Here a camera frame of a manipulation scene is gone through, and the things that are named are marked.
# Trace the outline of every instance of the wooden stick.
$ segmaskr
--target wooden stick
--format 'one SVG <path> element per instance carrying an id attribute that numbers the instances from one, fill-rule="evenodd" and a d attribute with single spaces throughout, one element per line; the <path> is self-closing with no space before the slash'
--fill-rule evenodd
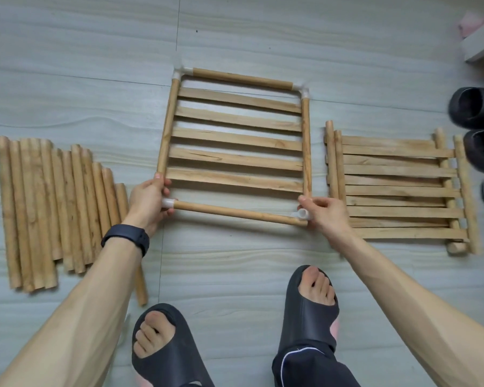
<path id="1" fill-rule="evenodd" d="M 106 192 L 106 201 L 108 203 L 109 220 L 111 225 L 120 224 L 120 212 L 116 201 L 115 181 L 110 168 L 102 169 L 102 179 L 104 181 L 104 190 Z"/>
<path id="2" fill-rule="evenodd" d="M 445 219 L 431 218 L 385 218 L 385 217 L 350 217 L 352 228 L 398 228 L 398 227 L 446 227 Z"/>
<path id="3" fill-rule="evenodd" d="M 6 243 L 6 261 L 11 289 L 22 286 L 20 249 L 14 207 L 14 187 L 11 172 L 9 139 L 0 136 L 0 200 L 2 202 L 2 222 Z"/>
<path id="4" fill-rule="evenodd" d="M 399 195 L 409 197 L 461 197 L 458 189 L 410 186 L 346 186 L 348 195 Z"/>
<path id="5" fill-rule="evenodd" d="M 81 160 L 83 162 L 84 192 L 86 193 L 86 205 L 90 225 L 91 249 L 93 250 L 93 260 L 95 260 L 102 250 L 102 231 L 98 219 L 97 195 L 95 193 L 92 170 L 92 155 L 89 149 L 81 149 Z"/>
<path id="6" fill-rule="evenodd" d="M 192 76 L 203 79 L 227 81 L 233 84 L 257 85 L 259 87 L 272 88 L 275 90 L 291 91 L 293 89 L 293 83 L 291 83 L 290 81 L 280 81 L 266 79 L 263 77 L 238 75 L 235 73 L 226 73 L 223 71 L 210 71 L 208 69 L 194 68 Z"/>
<path id="7" fill-rule="evenodd" d="M 266 190 L 280 190 L 301 193 L 300 182 L 283 181 L 263 176 L 247 176 L 229 174 L 226 172 L 191 170 L 186 168 L 167 168 L 167 178 L 176 181 L 213 183 L 218 185 L 251 187 Z"/>
<path id="8" fill-rule="evenodd" d="M 333 132 L 333 121 L 326 121 L 326 163 L 328 164 L 327 182 L 330 185 L 330 197 L 339 198 L 339 183 L 337 182 L 336 140 Z"/>
<path id="9" fill-rule="evenodd" d="M 426 217 L 426 218 L 464 218 L 459 208 L 425 208 L 393 206 L 349 206 L 348 213 L 356 217 Z"/>
<path id="10" fill-rule="evenodd" d="M 54 170 L 52 169 L 52 142 L 41 140 L 41 161 L 43 162 L 43 176 L 48 198 L 48 217 L 50 224 L 50 240 L 52 246 L 52 259 L 63 258 L 61 235 L 59 231 L 59 214 L 57 211 L 56 185 L 54 184 Z"/>
<path id="11" fill-rule="evenodd" d="M 405 140 L 390 138 L 374 138 L 361 136 L 342 136 L 343 145 L 362 145 L 362 146 L 391 146 L 394 148 L 437 148 L 432 140 Z"/>
<path id="12" fill-rule="evenodd" d="M 120 220 L 124 220 L 129 212 L 129 201 L 127 199 L 127 191 L 123 183 L 117 183 L 115 185 L 116 198 L 118 199 L 118 208 L 120 211 Z M 143 307 L 148 302 L 147 285 L 145 283 L 145 277 L 143 276 L 142 264 L 138 266 L 135 272 L 135 292 L 138 305 Z"/>
<path id="13" fill-rule="evenodd" d="M 83 243 L 81 240 L 79 214 L 77 212 L 77 198 L 75 196 L 74 170 L 72 163 L 72 153 L 64 150 L 63 156 L 63 175 L 65 176 L 65 191 L 68 201 L 68 219 L 70 224 L 70 234 L 72 239 L 73 265 L 76 273 L 81 274 L 86 271 L 83 258 Z"/>
<path id="14" fill-rule="evenodd" d="M 167 171 L 170 138 L 172 137 L 172 130 L 174 129 L 174 113 L 176 110 L 177 93 L 180 84 L 181 81 L 179 79 L 172 79 L 172 84 L 170 85 L 169 101 L 167 104 L 167 113 L 165 114 L 165 123 L 163 124 L 163 134 L 161 135 L 157 166 L 157 172 L 161 173 L 163 176 L 165 176 Z"/>
<path id="15" fill-rule="evenodd" d="M 301 99 L 301 136 L 303 149 L 303 195 L 312 196 L 312 154 L 310 152 L 310 99 Z"/>
<path id="16" fill-rule="evenodd" d="M 399 156 L 344 155 L 344 164 L 367 164 L 370 166 L 439 167 L 439 162 L 437 161 L 437 159 Z"/>
<path id="17" fill-rule="evenodd" d="M 360 186 L 426 186 L 440 187 L 441 182 L 438 178 L 412 178 L 409 176 L 390 176 L 390 175 L 344 175 L 347 185 Z"/>
<path id="18" fill-rule="evenodd" d="M 93 163 L 93 180 L 95 182 L 95 191 L 97 194 L 98 216 L 101 220 L 101 234 L 102 237 L 104 237 L 111 228 L 111 221 L 109 220 L 106 189 L 104 188 L 104 180 L 102 179 L 102 165 L 97 162 Z"/>
<path id="19" fill-rule="evenodd" d="M 344 173 L 346 175 L 393 175 L 444 178 L 452 178 L 457 175 L 457 171 L 453 168 L 361 166 L 358 164 L 345 164 Z"/>
<path id="20" fill-rule="evenodd" d="M 455 157 L 453 149 L 395 148 L 377 146 L 343 145 L 345 155 L 405 156 L 405 157 Z"/>
<path id="21" fill-rule="evenodd" d="M 226 114 L 223 112 L 201 110 L 190 107 L 178 106 L 176 108 L 175 116 L 226 123 L 230 125 L 249 126 L 258 129 L 301 132 L 301 125 L 298 122 L 276 121 L 273 119 L 257 118 L 254 116 L 238 116 L 235 114 Z"/>
<path id="22" fill-rule="evenodd" d="M 11 169 L 14 189 L 14 204 L 16 212 L 16 226 L 18 230 L 19 262 L 22 272 L 23 291 L 34 291 L 34 278 L 30 262 L 29 221 L 25 204 L 25 190 L 23 185 L 22 156 L 19 142 L 10 141 Z"/>
<path id="23" fill-rule="evenodd" d="M 334 142 L 336 146 L 336 168 L 337 185 L 339 187 L 339 199 L 346 204 L 346 179 L 344 176 L 344 158 L 342 156 L 342 133 L 340 130 L 335 131 Z"/>
<path id="24" fill-rule="evenodd" d="M 30 138 L 32 159 L 32 172 L 34 175 L 34 189 L 36 198 L 36 210 L 40 237 L 40 250 L 43 259 L 43 279 L 45 288 L 57 286 L 57 271 L 52 259 L 51 229 L 49 219 L 49 203 L 43 174 L 43 162 L 41 160 L 41 143 L 37 138 Z"/>
<path id="25" fill-rule="evenodd" d="M 32 279 L 34 282 L 34 289 L 40 289 L 45 286 L 45 279 L 43 274 L 43 256 L 41 254 L 40 247 L 38 216 L 36 214 L 34 173 L 32 168 L 32 157 L 29 139 L 20 139 L 19 146 L 22 156 L 23 186 L 25 192 L 25 206 L 27 210 Z"/>
<path id="26" fill-rule="evenodd" d="M 232 104 L 243 105 L 243 106 L 266 108 L 266 109 L 301 114 L 301 106 L 296 103 L 273 101 L 271 99 L 251 97 L 246 95 L 235 95 L 235 94 L 230 94 L 226 92 L 181 87 L 179 89 L 177 96 L 186 97 L 190 99 L 201 99 L 204 101 L 232 103 Z"/>
<path id="27" fill-rule="evenodd" d="M 452 228 L 355 228 L 355 232 L 364 239 L 468 239 L 465 230 Z"/>
<path id="28" fill-rule="evenodd" d="M 190 212 L 218 214 L 220 216 L 239 217 L 241 219 L 251 219 L 251 220 L 267 221 L 267 222 L 273 222 L 273 223 L 279 223 L 279 224 L 297 225 L 299 227 L 305 227 L 307 225 L 306 220 L 300 220 L 296 217 L 281 216 L 279 214 L 253 212 L 251 210 L 243 210 L 243 209 L 224 208 L 220 206 L 194 204 L 191 202 L 184 202 L 184 201 L 178 201 L 178 200 L 174 201 L 174 208 L 180 209 L 180 210 L 188 210 Z"/>
<path id="29" fill-rule="evenodd" d="M 424 206 L 444 207 L 443 198 L 405 196 L 353 196 L 346 197 L 348 206 Z"/>
<path id="30" fill-rule="evenodd" d="M 478 231 L 477 213 L 473 201 L 470 176 L 468 174 L 468 161 L 462 136 L 454 136 L 455 157 L 457 158 L 457 171 L 461 183 L 462 202 L 465 207 L 466 223 L 468 224 L 468 237 L 470 238 L 470 251 L 473 254 L 482 253 L 481 237 Z"/>
<path id="31" fill-rule="evenodd" d="M 234 155 L 208 150 L 196 150 L 171 146 L 169 157 L 174 159 L 193 160 L 198 162 L 213 162 L 233 164 L 235 166 L 248 166 L 260 168 L 275 168 L 278 170 L 303 171 L 303 162 L 300 160 L 273 159 L 249 155 Z"/>
<path id="32" fill-rule="evenodd" d="M 61 231 L 61 248 L 63 264 L 66 271 L 74 270 L 72 255 L 72 233 L 66 201 L 65 174 L 63 169 L 63 153 L 61 149 L 52 150 L 52 168 L 54 169 L 54 184 L 56 188 L 57 211 L 59 215 L 59 230 Z"/>
<path id="33" fill-rule="evenodd" d="M 248 136 L 237 133 L 224 133 L 221 131 L 187 129 L 184 127 L 175 128 L 172 132 L 174 137 L 187 138 L 191 140 L 224 142 L 236 145 L 262 146 L 264 148 L 284 149 L 286 151 L 303 150 L 301 141 L 280 140 L 277 138 Z"/>
<path id="34" fill-rule="evenodd" d="M 446 136 L 442 128 L 437 128 L 436 132 L 434 133 L 434 141 L 436 143 L 436 148 L 438 149 L 446 149 Z M 450 168 L 450 161 L 447 158 L 439 159 L 439 167 L 440 168 Z M 442 179 L 441 185 L 448 189 L 454 188 L 451 179 Z M 445 204 L 447 208 L 454 209 L 457 207 L 457 203 L 454 198 L 446 198 Z M 448 220 L 449 227 L 458 230 L 460 229 L 459 219 L 449 219 Z M 467 246 L 463 242 L 448 242 L 446 243 L 446 251 L 449 254 L 455 253 L 456 250 L 460 250 L 460 252 L 465 252 Z"/>
<path id="35" fill-rule="evenodd" d="M 91 245 L 90 221 L 88 218 L 88 204 L 84 189 L 83 161 L 81 159 L 81 146 L 72 145 L 72 168 L 74 170 L 75 199 L 77 202 L 77 214 L 79 217 L 79 228 L 81 244 L 83 245 L 84 264 L 93 263 L 93 247 Z"/>

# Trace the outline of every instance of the pant leg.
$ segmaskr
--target pant leg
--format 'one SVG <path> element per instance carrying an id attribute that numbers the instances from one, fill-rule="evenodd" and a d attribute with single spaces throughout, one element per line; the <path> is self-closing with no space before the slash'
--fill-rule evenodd
<path id="1" fill-rule="evenodd" d="M 360 387 L 348 367 L 313 346 L 293 347 L 272 362 L 277 387 Z"/>

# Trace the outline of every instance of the hand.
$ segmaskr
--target hand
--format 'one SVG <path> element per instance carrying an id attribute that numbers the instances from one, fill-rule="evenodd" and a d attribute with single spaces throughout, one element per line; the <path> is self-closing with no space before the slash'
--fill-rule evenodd
<path id="1" fill-rule="evenodd" d="M 169 196 L 170 179 L 164 179 L 160 173 L 154 178 L 136 186 L 129 197 L 129 213 L 124 224 L 144 228 L 148 236 L 155 234 L 158 222 L 174 214 L 174 209 L 161 210 L 162 196 Z"/>
<path id="2" fill-rule="evenodd" d="M 313 219 L 309 224 L 317 228 L 337 251 L 341 251 L 344 244 L 356 237 L 349 224 L 346 206 L 341 200 L 328 197 L 307 198 L 300 195 L 298 202 L 312 215 Z"/>

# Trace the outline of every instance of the bundle of wooden sticks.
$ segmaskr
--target bundle of wooden sticks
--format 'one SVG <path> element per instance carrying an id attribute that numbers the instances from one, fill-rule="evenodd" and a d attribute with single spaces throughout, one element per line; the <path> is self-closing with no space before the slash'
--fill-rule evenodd
<path id="1" fill-rule="evenodd" d="M 10 287 L 25 292 L 56 287 L 58 260 L 66 271 L 85 273 L 104 234 L 129 209 L 125 185 L 89 149 L 56 149 L 46 139 L 0 136 L 0 196 Z M 135 290 L 145 305 L 141 266 Z"/>

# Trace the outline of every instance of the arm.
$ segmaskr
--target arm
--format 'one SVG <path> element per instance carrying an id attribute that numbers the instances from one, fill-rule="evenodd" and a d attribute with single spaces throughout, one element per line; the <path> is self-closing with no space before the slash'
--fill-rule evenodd
<path id="1" fill-rule="evenodd" d="M 484 327 L 419 285 L 350 227 L 344 203 L 300 197 L 438 386 L 484 386 Z"/>
<path id="2" fill-rule="evenodd" d="M 161 212 L 170 181 L 154 179 L 133 189 L 124 224 L 145 228 L 173 213 Z M 141 251 L 123 238 L 110 238 L 92 268 L 23 347 L 0 376 L 0 387 L 97 385 L 120 336 Z"/>

